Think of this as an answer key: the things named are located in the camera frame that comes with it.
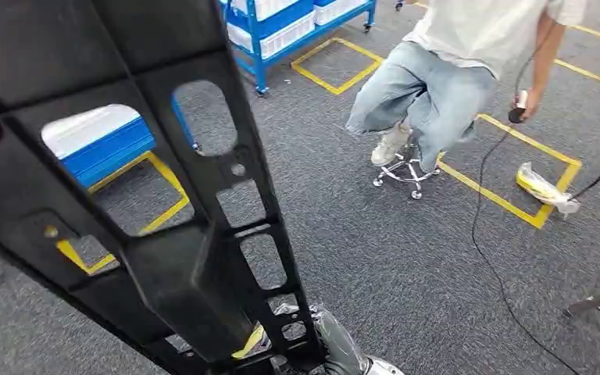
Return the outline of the person's hand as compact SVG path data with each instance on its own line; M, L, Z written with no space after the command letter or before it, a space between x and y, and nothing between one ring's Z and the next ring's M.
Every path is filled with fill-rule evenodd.
M511 123L523 123L530 119L538 110L542 89L529 88L520 90L512 100L509 110L509 121Z

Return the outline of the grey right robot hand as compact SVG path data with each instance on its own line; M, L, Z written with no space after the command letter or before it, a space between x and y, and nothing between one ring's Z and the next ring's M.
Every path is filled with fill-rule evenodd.
M304 359L291 360L278 355L275 360L286 374L396 374L385 361L370 357L359 348L350 333L324 305L309 307L319 343L326 354L322 365Z

